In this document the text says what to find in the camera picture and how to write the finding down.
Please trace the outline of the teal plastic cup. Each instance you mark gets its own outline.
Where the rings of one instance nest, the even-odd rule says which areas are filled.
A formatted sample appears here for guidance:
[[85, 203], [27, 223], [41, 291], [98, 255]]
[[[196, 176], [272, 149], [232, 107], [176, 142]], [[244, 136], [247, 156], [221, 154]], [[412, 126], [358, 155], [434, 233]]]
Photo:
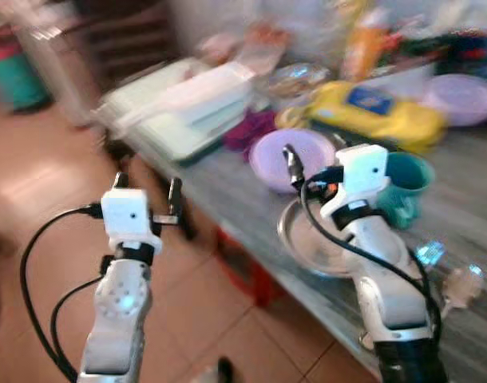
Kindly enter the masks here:
[[406, 230], [418, 219], [420, 196], [436, 179], [436, 172], [425, 158], [396, 151], [387, 154], [386, 176], [390, 183], [378, 194], [376, 205], [391, 226]]

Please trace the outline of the lilac plastic bowl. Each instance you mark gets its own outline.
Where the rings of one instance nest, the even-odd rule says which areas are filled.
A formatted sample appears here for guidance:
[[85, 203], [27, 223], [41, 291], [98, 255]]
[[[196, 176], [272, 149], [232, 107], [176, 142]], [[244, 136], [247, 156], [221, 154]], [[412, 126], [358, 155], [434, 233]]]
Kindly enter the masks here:
[[450, 127], [487, 121], [487, 80], [473, 74], [440, 74], [429, 81], [422, 104], [444, 113]]
[[304, 167], [304, 175], [313, 176], [335, 163], [335, 146], [330, 139], [308, 130], [277, 130], [258, 139], [248, 153], [248, 163], [255, 174], [272, 191], [295, 194], [290, 169], [283, 155], [285, 146], [294, 147]]

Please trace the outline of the yellow package with blue label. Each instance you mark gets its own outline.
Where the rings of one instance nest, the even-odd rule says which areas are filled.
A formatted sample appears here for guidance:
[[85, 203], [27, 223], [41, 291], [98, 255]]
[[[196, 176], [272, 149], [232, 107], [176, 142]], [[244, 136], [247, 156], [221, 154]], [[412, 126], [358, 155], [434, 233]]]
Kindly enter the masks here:
[[328, 81], [315, 89], [302, 116], [414, 153], [433, 148], [447, 131], [444, 113], [433, 107], [353, 81]]

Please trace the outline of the maroon cloth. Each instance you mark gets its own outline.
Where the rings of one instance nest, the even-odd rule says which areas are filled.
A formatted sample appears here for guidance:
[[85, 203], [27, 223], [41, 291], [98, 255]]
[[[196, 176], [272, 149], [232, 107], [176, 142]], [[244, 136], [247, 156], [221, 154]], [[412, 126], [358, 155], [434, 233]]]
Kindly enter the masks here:
[[246, 153], [259, 138], [276, 130], [276, 114], [273, 109], [248, 110], [243, 120], [223, 135], [223, 146], [229, 151]]

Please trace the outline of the small stainless steel bowl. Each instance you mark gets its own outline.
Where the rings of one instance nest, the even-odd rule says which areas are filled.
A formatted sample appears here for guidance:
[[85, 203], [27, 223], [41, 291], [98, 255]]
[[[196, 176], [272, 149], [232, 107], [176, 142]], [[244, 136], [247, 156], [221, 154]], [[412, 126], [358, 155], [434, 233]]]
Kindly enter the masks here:
[[330, 79], [331, 70], [327, 67], [316, 63], [291, 63], [266, 77], [264, 91], [280, 100], [295, 99], [308, 95]]

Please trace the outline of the orange plastic bottle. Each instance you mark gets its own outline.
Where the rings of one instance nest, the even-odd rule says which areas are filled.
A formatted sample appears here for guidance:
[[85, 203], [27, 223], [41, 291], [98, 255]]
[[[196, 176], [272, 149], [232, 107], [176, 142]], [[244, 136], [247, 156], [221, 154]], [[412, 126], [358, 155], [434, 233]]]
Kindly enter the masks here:
[[364, 81], [374, 69], [385, 49], [390, 28], [390, 12], [375, 7], [365, 12], [350, 31], [350, 39], [343, 56], [341, 78], [344, 81]]

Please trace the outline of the red plastic stool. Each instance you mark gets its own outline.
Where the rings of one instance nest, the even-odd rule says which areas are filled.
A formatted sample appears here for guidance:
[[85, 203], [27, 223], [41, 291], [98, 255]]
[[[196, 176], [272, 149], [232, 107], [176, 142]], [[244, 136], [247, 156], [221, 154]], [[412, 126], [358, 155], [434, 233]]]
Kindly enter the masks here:
[[265, 309], [285, 296], [285, 290], [239, 242], [220, 227], [215, 229], [213, 256], [230, 283], [254, 306]]

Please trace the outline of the long white plastic box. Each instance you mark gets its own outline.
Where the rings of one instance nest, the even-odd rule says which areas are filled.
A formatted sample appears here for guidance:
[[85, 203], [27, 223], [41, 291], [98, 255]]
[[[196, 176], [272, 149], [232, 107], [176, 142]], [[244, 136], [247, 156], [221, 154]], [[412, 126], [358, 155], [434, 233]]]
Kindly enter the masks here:
[[116, 120], [115, 127], [126, 131], [163, 113], [173, 113], [192, 123], [250, 99], [254, 77], [255, 72], [243, 63], [224, 63], [167, 88], [145, 105], [134, 107]]

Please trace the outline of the metal fork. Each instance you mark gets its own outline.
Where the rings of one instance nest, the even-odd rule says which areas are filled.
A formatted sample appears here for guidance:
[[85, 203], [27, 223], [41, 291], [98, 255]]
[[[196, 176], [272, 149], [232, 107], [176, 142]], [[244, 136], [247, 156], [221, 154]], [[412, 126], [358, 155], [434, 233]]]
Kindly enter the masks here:
[[427, 269], [433, 269], [445, 257], [445, 245], [433, 240], [418, 246], [414, 255], [416, 259]]

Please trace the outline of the teal plastic bin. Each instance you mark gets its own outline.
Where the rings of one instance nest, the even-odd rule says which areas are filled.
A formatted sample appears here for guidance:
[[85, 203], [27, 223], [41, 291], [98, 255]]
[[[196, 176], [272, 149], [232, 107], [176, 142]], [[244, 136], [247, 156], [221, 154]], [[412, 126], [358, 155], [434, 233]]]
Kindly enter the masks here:
[[0, 46], [0, 98], [17, 114], [35, 113], [53, 102], [20, 45]]

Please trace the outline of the metal spoon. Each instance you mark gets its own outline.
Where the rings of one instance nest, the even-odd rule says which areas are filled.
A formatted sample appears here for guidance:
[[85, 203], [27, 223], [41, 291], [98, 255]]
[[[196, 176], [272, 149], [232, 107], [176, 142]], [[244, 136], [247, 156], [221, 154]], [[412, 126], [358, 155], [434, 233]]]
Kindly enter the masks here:
[[441, 318], [445, 320], [453, 310], [467, 310], [473, 300], [483, 292], [484, 271], [478, 265], [458, 267], [448, 274], [441, 289], [443, 307]]

